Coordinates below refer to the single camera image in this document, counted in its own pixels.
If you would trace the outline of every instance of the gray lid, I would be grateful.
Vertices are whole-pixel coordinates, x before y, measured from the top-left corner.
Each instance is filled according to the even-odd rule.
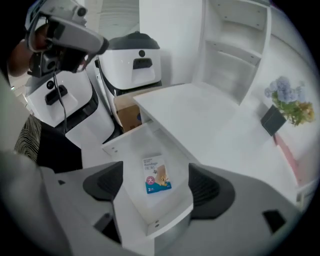
[[[107,50],[160,49],[157,41],[139,31],[109,41]]]

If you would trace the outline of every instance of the open drawer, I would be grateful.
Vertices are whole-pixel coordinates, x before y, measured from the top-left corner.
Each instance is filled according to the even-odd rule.
[[[125,234],[122,245],[126,241],[131,244],[139,239],[153,239],[190,214],[193,209],[188,186],[190,160],[155,123],[144,123],[102,145],[102,149],[112,161],[123,161],[123,186],[130,200],[122,198],[121,204],[114,202],[119,231]],[[142,159],[159,155],[165,161],[172,188],[147,194]],[[145,236],[137,237],[138,230]]]

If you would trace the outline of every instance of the brown cardboard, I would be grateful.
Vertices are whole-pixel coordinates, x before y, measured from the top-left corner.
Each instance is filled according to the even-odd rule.
[[[161,88],[163,88],[163,86],[133,91],[133,92],[115,97],[113,99],[116,112],[118,114],[118,117],[120,119],[124,132],[128,132],[142,124],[141,121],[138,120],[140,109],[136,105],[133,97],[137,95],[145,94],[154,90],[158,90]]]

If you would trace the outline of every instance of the potted flower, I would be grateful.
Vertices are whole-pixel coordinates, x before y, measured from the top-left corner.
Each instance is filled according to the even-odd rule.
[[[311,102],[306,102],[305,85],[300,82],[296,89],[291,88],[290,81],[280,76],[264,90],[267,98],[271,98],[279,112],[294,126],[315,120],[315,112]]]

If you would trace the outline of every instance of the blue and white box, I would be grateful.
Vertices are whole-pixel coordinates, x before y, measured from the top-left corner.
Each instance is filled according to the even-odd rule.
[[[161,155],[145,158],[142,164],[148,194],[171,189],[165,160]]]

